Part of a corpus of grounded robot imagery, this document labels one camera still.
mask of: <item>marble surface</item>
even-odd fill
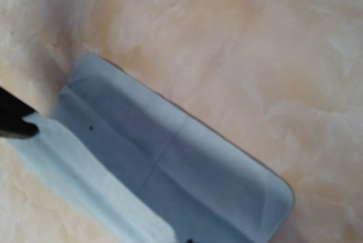
[[[272,242],[363,242],[363,0],[0,0],[0,85],[42,114],[86,52],[291,184]],[[115,242],[0,158],[1,242]]]

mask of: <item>beige marble countertop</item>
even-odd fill
[[[363,0],[0,0],[0,85],[42,114],[86,52],[291,184],[272,242],[363,242]],[[0,140],[0,242],[115,239]]]

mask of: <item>black object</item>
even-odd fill
[[[39,132],[36,125],[23,121],[35,110],[0,87],[0,137],[27,139]]]

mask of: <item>crease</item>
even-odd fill
[[[171,144],[171,142],[173,141],[173,139],[177,136],[177,134],[183,129],[184,125],[187,123],[187,121],[189,120],[189,117],[185,117],[185,120],[182,122],[182,124],[180,125],[180,127],[172,134],[172,136],[170,137],[170,139],[168,140],[166,146],[164,147],[164,149],[161,151],[160,155],[158,156],[157,159],[155,159],[155,161],[152,163],[152,167],[150,172],[148,173],[148,175],[146,176],[145,180],[141,183],[140,187],[138,190],[135,191],[135,194],[137,196],[139,196],[140,192],[142,191],[142,189],[147,185],[148,181],[150,180],[150,178],[153,176],[156,168],[158,167],[158,162],[161,160],[161,158],[167,153],[167,149],[169,148],[169,145]]]
[[[259,225],[260,225],[260,231],[262,230],[262,227],[263,227],[263,224],[264,224],[264,216],[265,216],[265,213],[266,213],[266,209],[267,209],[267,206],[266,206],[266,200],[267,200],[267,191],[269,190],[269,188],[265,187],[264,188],[264,195],[263,195],[263,206],[262,206],[262,210],[261,210],[261,218],[260,218],[260,221],[259,221]]]
[[[46,138],[42,138],[41,141],[43,141],[43,145],[48,148],[44,149],[43,151],[46,151],[46,154],[48,154],[48,151],[54,151],[52,143],[47,140]],[[148,236],[144,234],[141,230],[135,228],[136,224],[133,221],[130,221],[122,216],[122,214],[116,212],[113,209],[113,206],[110,204],[110,202],[107,199],[104,199],[102,194],[98,191],[98,189],[94,186],[92,186],[92,183],[90,183],[88,180],[85,179],[84,176],[80,175],[79,172],[71,165],[68,164],[67,161],[62,159],[57,153],[49,153],[47,158],[54,163],[58,167],[58,172],[61,174],[62,177],[66,177],[67,179],[71,179],[76,187],[81,189],[82,192],[85,191],[85,195],[83,195],[83,199],[87,199],[87,197],[90,197],[92,207],[94,208],[102,208],[103,213],[105,213],[109,218],[116,221],[117,224],[120,222],[126,224],[131,231],[131,233],[135,236],[135,238],[143,238],[146,239]]]
[[[190,196],[194,201],[196,201],[199,205],[201,205],[203,208],[207,209],[209,212],[211,212],[214,216],[216,216],[218,219],[222,220],[223,223],[227,224],[232,230],[235,232],[241,234],[246,239],[249,240],[250,243],[255,243],[252,238],[245,233],[245,231],[240,230],[238,227],[236,227],[234,224],[229,222],[225,217],[220,215],[214,208],[208,206],[205,202],[203,202],[201,199],[197,198],[195,195],[193,195],[190,191],[188,191],[185,187],[183,187],[168,171],[166,171],[162,166],[156,166],[155,168],[158,168],[159,171],[161,171],[166,177],[174,184],[178,185],[179,189],[181,189],[183,192],[185,192],[188,196]]]
[[[91,108],[90,107],[90,105],[89,104],[87,104],[87,102],[82,98],[82,97],[80,97],[73,89],[71,89],[70,87],[68,87],[68,86],[65,86],[64,87],[64,89],[66,89],[66,90],[69,90],[69,91],[71,91],[71,93],[75,96],[75,98],[76,99],[78,99],[79,101],[81,101],[82,102],[82,104],[88,109],[88,110],[90,110],[91,111],[91,113],[93,113],[99,120],[101,120],[101,121],[104,121],[105,122],[105,124],[107,125],[107,127],[114,133],[114,134],[116,134],[118,137],[122,137],[122,139],[124,139],[130,146],[132,146],[135,150],[140,150],[140,151],[142,151],[142,152],[145,152],[146,154],[147,154],[147,151],[144,149],[144,148],[142,148],[142,147],[140,147],[140,146],[138,146],[138,145],[136,145],[129,137],[127,137],[127,136],[124,136],[124,135],[120,135],[119,133],[118,133],[118,131],[113,127],[113,126],[111,126],[110,125],[110,123],[109,123],[109,121],[107,121],[107,120],[104,120],[104,119],[102,119],[102,117],[98,114],[98,112],[96,112],[93,108]],[[144,156],[144,154],[142,154],[142,153],[139,153],[143,158],[145,158],[145,159],[147,159],[145,156]]]

